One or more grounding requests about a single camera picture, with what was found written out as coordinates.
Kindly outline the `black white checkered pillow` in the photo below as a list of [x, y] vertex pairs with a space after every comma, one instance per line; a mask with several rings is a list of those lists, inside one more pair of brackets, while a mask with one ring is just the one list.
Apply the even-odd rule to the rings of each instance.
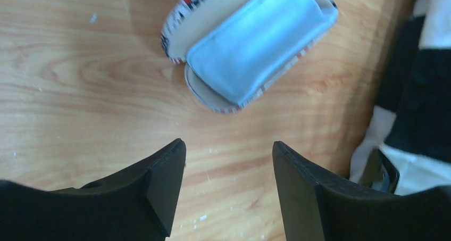
[[450, 185], [450, 0], [415, 1], [349, 180], [396, 195]]

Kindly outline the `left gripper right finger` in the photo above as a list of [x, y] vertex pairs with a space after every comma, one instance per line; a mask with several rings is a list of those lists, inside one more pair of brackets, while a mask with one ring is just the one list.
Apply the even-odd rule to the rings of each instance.
[[351, 182], [281, 141], [274, 174], [287, 240], [450, 240], [450, 187], [406, 196]]

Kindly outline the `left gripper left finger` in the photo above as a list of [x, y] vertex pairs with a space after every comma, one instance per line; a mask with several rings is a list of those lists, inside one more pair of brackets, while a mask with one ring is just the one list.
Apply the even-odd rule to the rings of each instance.
[[175, 139], [81, 188], [43, 191], [1, 181], [1, 240], [165, 240], [186, 165]]

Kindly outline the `blue cleaning cloth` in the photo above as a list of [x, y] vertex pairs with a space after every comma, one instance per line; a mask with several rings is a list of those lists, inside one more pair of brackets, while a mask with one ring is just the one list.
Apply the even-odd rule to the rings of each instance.
[[333, 0], [249, 0], [188, 50], [187, 85], [211, 109], [245, 107], [338, 15]]

